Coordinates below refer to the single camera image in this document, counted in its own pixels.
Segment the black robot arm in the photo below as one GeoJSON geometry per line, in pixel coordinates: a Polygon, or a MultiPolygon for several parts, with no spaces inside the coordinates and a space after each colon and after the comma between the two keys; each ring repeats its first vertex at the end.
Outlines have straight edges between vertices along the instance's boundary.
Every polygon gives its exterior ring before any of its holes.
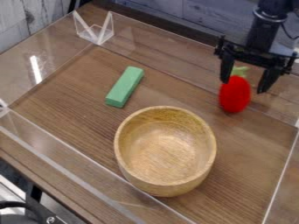
{"type": "Polygon", "coordinates": [[[292,37],[285,29],[289,12],[299,16],[299,0],[259,0],[245,38],[219,37],[213,54],[220,59],[219,79],[224,84],[229,82],[235,61],[264,68],[256,88],[259,94],[272,87],[280,76],[291,73],[299,52],[276,43],[279,29],[292,41],[299,39],[299,35],[292,37]]]}

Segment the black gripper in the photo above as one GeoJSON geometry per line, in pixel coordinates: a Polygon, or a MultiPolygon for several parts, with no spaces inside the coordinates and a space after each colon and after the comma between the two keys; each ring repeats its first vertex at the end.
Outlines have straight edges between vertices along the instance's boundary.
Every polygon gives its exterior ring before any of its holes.
{"type": "Polygon", "coordinates": [[[287,14],[273,16],[263,11],[253,12],[253,22],[244,38],[221,35],[215,47],[220,59],[220,81],[227,84],[235,61],[263,67],[256,92],[264,93],[281,74],[289,74],[298,53],[275,43],[277,29],[284,27],[287,14]]]}

